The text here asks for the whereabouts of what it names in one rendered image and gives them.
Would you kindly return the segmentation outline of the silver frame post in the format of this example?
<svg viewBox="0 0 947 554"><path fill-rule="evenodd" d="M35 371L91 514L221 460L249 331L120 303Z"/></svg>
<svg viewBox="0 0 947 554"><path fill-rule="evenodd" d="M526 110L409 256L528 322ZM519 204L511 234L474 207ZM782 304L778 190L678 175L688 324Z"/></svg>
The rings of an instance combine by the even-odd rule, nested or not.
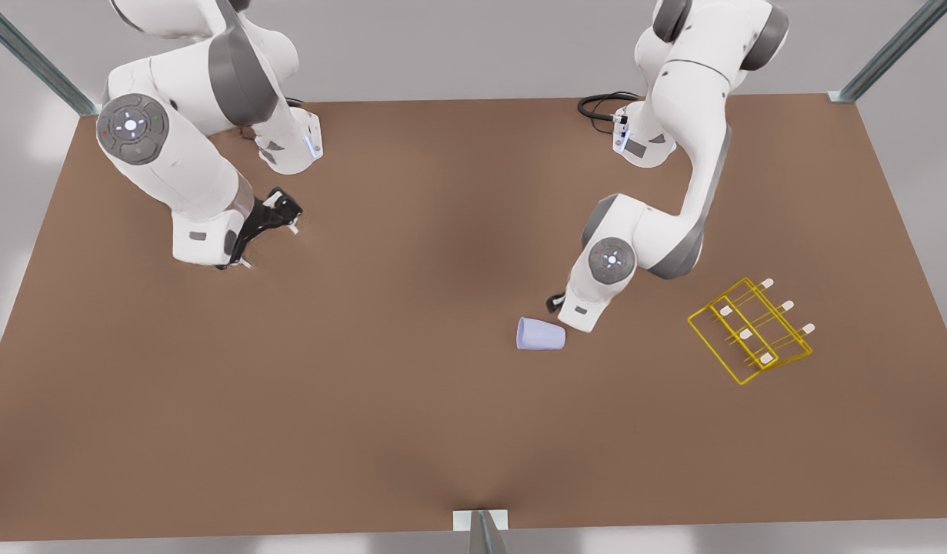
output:
<svg viewBox="0 0 947 554"><path fill-rule="evenodd" d="M896 61L947 14L947 0L925 0L912 17L843 85L842 90L828 91L832 104L855 104Z"/></svg>
<svg viewBox="0 0 947 554"><path fill-rule="evenodd" d="M0 43L77 115L99 115L100 105L93 104L1 11Z"/></svg>
<svg viewBox="0 0 947 554"><path fill-rule="evenodd" d="M502 530L509 529L507 509L453 511L453 530L468 532L468 554L509 554Z"/></svg>

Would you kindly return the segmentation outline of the lavender cup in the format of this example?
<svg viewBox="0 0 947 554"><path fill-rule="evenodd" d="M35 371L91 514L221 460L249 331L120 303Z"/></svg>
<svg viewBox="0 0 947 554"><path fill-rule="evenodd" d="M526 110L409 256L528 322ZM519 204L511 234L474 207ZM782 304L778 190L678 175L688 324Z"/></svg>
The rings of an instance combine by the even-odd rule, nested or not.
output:
<svg viewBox="0 0 947 554"><path fill-rule="evenodd" d="M565 346L567 332L558 324L544 320L521 318L515 334L515 344L521 350L550 351Z"/></svg>

